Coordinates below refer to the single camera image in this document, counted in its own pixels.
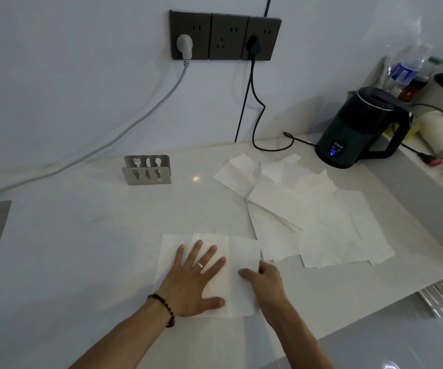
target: bottle label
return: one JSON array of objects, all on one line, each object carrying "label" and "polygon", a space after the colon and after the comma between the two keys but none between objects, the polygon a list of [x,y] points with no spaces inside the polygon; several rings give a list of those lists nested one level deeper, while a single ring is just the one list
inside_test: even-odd
[{"label": "bottle label", "polygon": [[391,79],[397,83],[407,86],[418,74],[418,70],[403,66],[402,63],[397,65],[396,70],[391,75]]}]

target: white marble countertop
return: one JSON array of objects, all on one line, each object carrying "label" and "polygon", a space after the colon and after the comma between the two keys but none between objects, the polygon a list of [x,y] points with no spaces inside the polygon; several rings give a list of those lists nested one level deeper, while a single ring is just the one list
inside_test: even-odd
[{"label": "white marble countertop", "polygon": [[[121,158],[97,159],[1,194],[13,204],[0,243],[0,368],[67,367],[137,310],[152,290],[162,233],[255,238],[244,200],[212,178],[241,153],[256,162],[296,153],[314,172],[326,168],[299,142],[276,153],[239,143],[169,152],[170,185],[128,186]],[[317,338],[443,279],[443,248],[365,165],[327,170],[338,187],[364,192],[397,256],[377,266],[305,269],[299,257],[278,265]],[[0,185],[35,172],[0,175]],[[188,318],[139,367],[254,368],[282,355],[261,313]]]}]

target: electric kettle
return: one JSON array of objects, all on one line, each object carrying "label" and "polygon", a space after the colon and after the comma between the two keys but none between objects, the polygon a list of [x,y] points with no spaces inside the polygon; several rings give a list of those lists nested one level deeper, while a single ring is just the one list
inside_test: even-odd
[{"label": "electric kettle", "polygon": [[[384,151],[369,148],[389,124],[394,135]],[[349,168],[360,159],[384,159],[397,150],[411,128],[411,113],[386,91],[361,88],[341,107],[316,144],[317,156],[336,168]]]}]

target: kettle handle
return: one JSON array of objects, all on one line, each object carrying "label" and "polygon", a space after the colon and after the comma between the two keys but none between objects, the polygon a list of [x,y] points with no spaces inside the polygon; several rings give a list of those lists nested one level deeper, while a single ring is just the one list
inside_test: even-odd
[{"label": "kettle handle", "polygon": [[[398,119],[392,121],[392,133],[393,136],[389,145],[384,151],[366,151],[364,154],[360,156],[360,159],[385,159],[389,158],[394,152],[398,149],[401,142],[403,142],[404,138],[408,134],[411,129],[411,115],[409,111],[403,106],[398,107],[393,112],[401,112],[403,116],[400,116]],[[394,129],[394,123],[398,123],[399,127]]]}]

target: power outlet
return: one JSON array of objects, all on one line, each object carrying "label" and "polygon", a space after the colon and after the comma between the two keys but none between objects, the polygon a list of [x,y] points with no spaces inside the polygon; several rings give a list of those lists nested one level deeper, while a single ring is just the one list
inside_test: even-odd
[{"label": "power outlet", "polygon": [[209,59],[240,59],[248,21],[246,16],[212,14]]},{"label": "power outlet", "polygon": [[276,44],[276,38],[280,31],[281,19],[268,17],[250,17],[247,23],[246,37],[244,40],[244,48],[242,50],[242,59],[249,60],[249,53],[246,44],[253,35],[259,37],[261,41],[261,53],[256,55],[256,61],[269,61],[273,55]]},{"label": "power outlet", "polygon": [[208,59],[210,48],[210,13],[192,13],[170,10],[170,54],[172,59],[182,59],[177,49],[177,38],[182,34],[189,35],[193,40],[192,59]]}]

